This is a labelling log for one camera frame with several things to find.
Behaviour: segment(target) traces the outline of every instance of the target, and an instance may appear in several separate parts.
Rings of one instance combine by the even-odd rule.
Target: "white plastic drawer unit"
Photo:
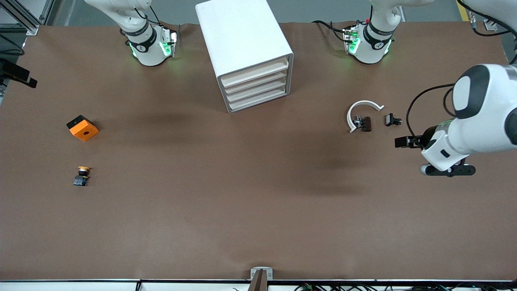
[[[289,94],[293,51],[266,0],[210,0],[195,10],[228,112]]]

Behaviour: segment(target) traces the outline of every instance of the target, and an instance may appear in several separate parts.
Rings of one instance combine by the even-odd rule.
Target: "black strap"
[[[144,27],[142,27],[141,29],[139,29],[139,30],[137,30],[135,32],[127,32],[127,31],[123,31],[122,29],[120,29],[120,31],[124,32],[124,34],[127,35],[127,36],[139,36],[139,35],[143,34],[147,30],[148,26],[149,26],[149,20],[146,19]]]
[[[372,46],[372,49],[374,49],[374,50],[381,50],[391,40],[391,37],[388,37],[387,39],[384,39],[384,40],[376,39],[368,32],[367,27],[365,27],[363,29],[363,36],[364,36],[364,39],[366,40],[366,42],[369,43]]]
[[[153,34],[151,35],[151,37],[149,37],[148,40],[146,40],[144,42],[141,42],[141,43],[129,41],[129,43],[137,51],[139,51],[139,52],[147,52],[147,51],[149,51],[149,47],[152,46],[155,43],[156,36],[157,36],[156,30],[153,28]]]
[[[378,35],[384,35],[384,36],[392,35],[392,34],[395,32],[395,30],[397,30],[396,28],[395,28],[394,30],[392,30],[392,31],[389,31],[389,32],[378,30],[377,28],[375,28],[375,27],[373,26],[373,24],[372,24],[372,22],[371,22],[371,21],[370,21],[370,22],[368,22],[368,27],[369,27],[373,32],[377,33]]]

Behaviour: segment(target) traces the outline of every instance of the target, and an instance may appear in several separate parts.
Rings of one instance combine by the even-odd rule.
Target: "green led light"
[[[133,56],[134,56],[134,57],[137,57],[137,56],[136,56],[136,52],[134,51],[133,46],[132,46],[131,44],[129,44],[129,47],[131,48],[131,51],[133,52]]]
[[[387,54],[388,53],[388,50],[389,50],[389,45],[391,44],[391,40],[388,42],[388,44],[386,45],[386,50],[384,51],[384,54]]]
[[[355,54],[356,51],[357,51],[357,47],[359,46],[359,44],[361,43],[361,39],[359,37],[357,37],[354,41],[352,41],[352,43],[350,44],[350,49],[349,49],[349,52],[351,54]]]
[[[169,46],[167,43],[161,43],[160,42],[160,47],[162,48],[162,51],[163,51],[163,54],[165,56],[169,56],[171,55],[171,46]]]

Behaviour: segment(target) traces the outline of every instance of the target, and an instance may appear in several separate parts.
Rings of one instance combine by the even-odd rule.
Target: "black cable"
[[[352,43],[351,40],[348,40],[348,39],[343,39],[341,37],[339,37],[339,35],[336,33],[336,31],[334,30],[334,26],[332,26],[332,21],[330,22],[330,28],[332,29],[332,32],[334,33],[334,35],[342,42],[345,42],[345,43]]]
[[[515,30],[513,30],[510,26],[508,26],[507,24],[505,24],[504,22],[502,22],[502,21],[500,21],[500,20],[497,20],[497,19],[495,19],[495,18],[492,18],[492,17],[490,17],[490,16],[488,16],[488,15],[485,15],[485,14],[483,14],[483,13],[480,13],[480,12],[478,12],[478,11],[473,10],[473,9],[472,9],[472,8],[470,8],[468,5],[466,5],[465,3],[463,3],[463,1],[462,1],[462,0],[456,0],[456,1],[458,1],[458,3],[459,3],[461,6],[465,7],[465,9],[468,9],[468,10],[470,10],[470,11],[472,11],[472,12],[475,12],[475,13],[477,13],[477,14],[479,14],[479,15],[481,15],[481,16],[483,16],[483,17],[485,17],[486,19],[491,20],[491,21],[493,21],[493,22],[495,22],[495,23],[497,23],[497,24],[501,25],[502,27],[506,28],[509,32],[511,32],[511,33],[514,35],[514,37],[516,37],[516,38],[517,38],[517,32],[516,32]],[[515,61],[517,61],[517,54],[516,54],[516,55],[515,55],[515,57],[510,61],[510,65],[512,65],[513,63],[515,63]]]
[[[140,14],[140,11],[138,11],[136,8],[134,9],[134,11],[136,11],[136,12],[138,13],[138,16],[140,16],[140,18],[142,18],[142,19],[147,19],[147,21],[149,21],[150,23],[158,24],[158,25],[160,25],[161,27],[163,27],[163,25],[162,25],[161,23],[156,22],[156,21],[149,20],[149,17],[147,17],[147,15],[146,15],[146,14],[144,14],[144,16],[145,16],[145,17],[144,17],[144,16],[142,16],[142,15]]]
[[[153,14],[155,15],[155,18],[156,18],[156,22],[160,23],[160,20],[158,19],[158,16],[156,16],[156,12],[155,10],[153,9],[152,6],[149,6],[149,8],[151,8],[151,11],[153,12]]]
[[[145,17],[143,17],[143,16],[140,14],[140,11],[138,11],[138,9],[136,9],[136,8],[135,8],[135,9],[134,9],[134,11],[136,11],[136,12],[138,13],[138,16],[140,16],[140,18],[142,18],[142,19],[147,19],[147,20],[148,20],[147,15],[145,15],[145,13],[144,13],[144,16],[145,16]]]
[[[4,54],[4,55],[16,55],[16,56],[20,56],[20,55],[24,55],[25,54],[25,51],[23,50],[22,47],[20,47],[19,45],[17,45],[14,41],[10,40],[9,38],[3,36],[0,34],[0,37],[3,38],[4,40],[6,40],[7,42],[9,42],[10,44],[12,44],[13,46],[17,47],[18,48],[18,53],[10,53],[8,51],[12,51],[14,49],[9,49],[9,50],[3,50],[3,51],[0,51],[0,54]]]
[[[341,288],[343,291],[352,291],[354,289],[357,289],[358,291],[363,291],[361,288],[357,287],[357,286],[352,286],[350,288],[348,288],[347,290],[345,290],[344,288]]]
[[[517,61],[517,53],[515,54],[515,56],[513,57],[513,59],[510,61],[510,65],[515,63],[515,61]]]
[[[454,87],[450,88],[449,90],[447,90],[447,92],[445,93],[444,95],[444,109],[445,109],[445,112],[447,112],[448,115],[456,118],[456,115],[454,113],[452,113],[449,108],[447,108],[447,96],[449,96],[449,93],[451,93],[452,89],[454,89]]]
[[[490,33],[490,34],[485,34],[485,33],[481,33],[479,32],[477,29],[475,28],[472,28],[472,30],[474,31],[474,33],[476,33],[477,35],[480,35],[480,36],[497,36],[497,35],[503,35],[503,34],[506,34],[506,33],[509,33],[510,31],[504,31],[504,32],[498,32],[498,33]]]
[[[436,90],[436,89],[440,89],[440,88],[446,88],[446,87],[452,87],[454,86],[454,83],[452,84],[445,84],[445,85],[440,85],[440,86],[435,86],[435,87],[431,87],[431,88],[428,88],[428,89],[425,89],[424,91],[422,91],[420,94],[418,94],[414,99],[413,101],[411,101],[411,104],[409,105],[408,109],[407,109],[407,112],[406,112],[406,124],[407,124],[407,129],[409,129],[409,132],[411,133],[411,136],[413,138],[415,138],[415,133],[413,132],[413,130],[411,129],[411,126],[409,125],[409,113],[411,112],[411,108],[413,107],[413,104],[415,104],[416,100],[418,100],[418,98],[420,98],[423,94],[429,92],[429,91],[432,91],[432,90]]]
[[[330,25],[321,21],[321,20],[314,20],[312,23],[320,23],[320,24],[323,24],[324,26],[326,26],[328,29],[332,30],[332,32],[334,33],[334,35],[342,42],[346,42],[346,43],[352,43],[351,40],[348,40],[348,39],[343,39],[341,37],[339,37],[339,35],[336,33],[336,32],[340,32],[340,33],[343,33],[343,30],[345,29],[350,29],[353,25],[349,25],[341,30],[337,29],[337,28],[334,28],[334,26],[332,25],[332,21],[330,22]]]
[[[343,32],[342,30],[339,30],[337,28],[333,28],[332,26],[328,25],[326,22],[321,21],[321,20],[314,20],[312,23],[320,23],[320,24],[323,24],[324,26],[326,26],[330,30],[334,30],[336,32],[341,32],[341,33]]]
[[[473,282],[462,282],[462,283],[460,283],[460,284],[458,284],[458,285],[456,285],[456,286],[454,286],[454,287],[449,288],[449,290],[453,290],[453,289],[458,288],[458,287],[460,287],[460,286],[463,286],[463,285],[465,285],[465,284],[468,284],[468,287],[469,287],[469,288],[476,287],[476,288],[480,288],[480,289],[481,289],[481,290],[483,290],[483,291],[488,291],[488,289],[486,288],[486,286],[484,286],[483,284],[473,283]]]

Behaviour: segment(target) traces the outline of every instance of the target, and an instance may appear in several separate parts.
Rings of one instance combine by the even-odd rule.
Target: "gray floor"
[[[196,4],[205,0],[154,0],[161,21],[170,24],[199,23]],[[370,14],[367,0],[268,0],[279,22],[347,21],[365,19]],[[408,21],[461,21],[455,0],[435,0],[425,7],[405,8]],[[99,10],[83,0],[63,0],[54,25],[115,25]]]

